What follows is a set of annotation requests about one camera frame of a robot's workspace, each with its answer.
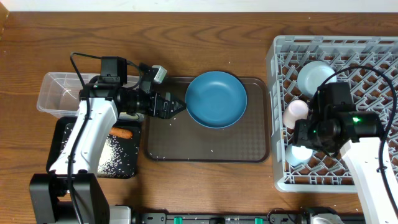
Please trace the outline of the pink plastic cup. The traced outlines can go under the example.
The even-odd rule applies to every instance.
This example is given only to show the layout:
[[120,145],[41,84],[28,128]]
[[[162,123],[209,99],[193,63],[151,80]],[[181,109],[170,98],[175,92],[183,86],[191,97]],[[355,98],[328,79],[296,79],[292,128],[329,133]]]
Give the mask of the pink plastic cup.
[[283,124],[286,128],[294,129],[295,122],[300,119],[307,119],[309,108],[302,100],[291,101],[283,113]]

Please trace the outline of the dark blue plate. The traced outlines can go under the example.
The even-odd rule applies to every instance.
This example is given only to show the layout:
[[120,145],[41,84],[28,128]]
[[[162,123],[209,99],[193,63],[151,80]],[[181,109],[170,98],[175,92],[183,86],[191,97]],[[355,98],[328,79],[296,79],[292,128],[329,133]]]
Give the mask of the dark blue plate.
[[198,124],[211,129],[227,128],[243,117],[248,95],[234,75],[211,71],[189,84],[185,93],[187,112]]

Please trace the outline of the light blue plastic cup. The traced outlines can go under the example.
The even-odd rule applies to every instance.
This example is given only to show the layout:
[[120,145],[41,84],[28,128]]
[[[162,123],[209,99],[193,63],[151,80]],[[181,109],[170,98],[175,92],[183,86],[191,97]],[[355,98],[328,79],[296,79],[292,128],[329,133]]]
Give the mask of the light blue plastic cup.
[[294,146],[290,144],[285,150],[285,161],[291,166],[298,166],[307,164],[313,155],[313,149],[308,149],[305,146]]

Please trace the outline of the light blue bowl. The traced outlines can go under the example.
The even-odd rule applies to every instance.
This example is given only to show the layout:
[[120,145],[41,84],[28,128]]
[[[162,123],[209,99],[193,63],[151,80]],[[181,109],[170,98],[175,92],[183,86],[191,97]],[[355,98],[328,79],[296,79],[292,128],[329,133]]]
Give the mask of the light blue bowl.
[[310,62],[303,66],[298,73],[298,89],[305,96],[312,98],[317,88],[334,73],[335,71],[325,62]]

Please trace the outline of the orange carrot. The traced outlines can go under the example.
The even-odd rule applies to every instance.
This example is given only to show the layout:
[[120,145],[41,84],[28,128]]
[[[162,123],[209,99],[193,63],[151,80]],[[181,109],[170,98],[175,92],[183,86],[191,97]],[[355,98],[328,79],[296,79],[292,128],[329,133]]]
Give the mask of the orange carrot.
[[131,139],[133,137],[132,131],[115,127],[111,128],[109,134],[123,139]]

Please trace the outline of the pile of white rice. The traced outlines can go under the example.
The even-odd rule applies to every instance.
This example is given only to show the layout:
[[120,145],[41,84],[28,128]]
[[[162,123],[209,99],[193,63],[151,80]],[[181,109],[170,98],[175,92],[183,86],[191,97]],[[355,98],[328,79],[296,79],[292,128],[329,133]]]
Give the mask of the pile of white rice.
[[120,171],[123,148],[116,136],[109,135],[106,139],[98,165],[98,175],[101,177],[114,177]]

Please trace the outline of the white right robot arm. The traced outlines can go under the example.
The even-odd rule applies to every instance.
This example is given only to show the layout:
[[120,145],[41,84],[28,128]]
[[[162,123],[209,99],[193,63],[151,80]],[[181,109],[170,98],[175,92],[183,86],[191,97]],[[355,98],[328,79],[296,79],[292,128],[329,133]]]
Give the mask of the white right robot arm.
[[366,223],[397,223],[393,203],[397,180],[382,137],[387,133],[373,111],[358,111],[348,83],[319,86],[312,115],[295,123],[293,144],[341,156],[356,187]]

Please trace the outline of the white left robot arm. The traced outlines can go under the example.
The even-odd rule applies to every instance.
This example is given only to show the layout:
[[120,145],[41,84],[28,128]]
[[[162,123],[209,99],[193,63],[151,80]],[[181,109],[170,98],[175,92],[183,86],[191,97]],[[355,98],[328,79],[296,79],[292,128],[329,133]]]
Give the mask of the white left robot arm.
[[186,104],[152,89],[167,71],[160,65],[140,63],[138,82],[128,87],[122,57],[100,57],[100,74],[89,82],[77,76],[78,116],[66,146],[46,174],[34,174],[29,191],[37,223],[137,223],[139,216],[125,205],[110,206],[96,178],[104,144],[121,113],[140,113],[170,119]]

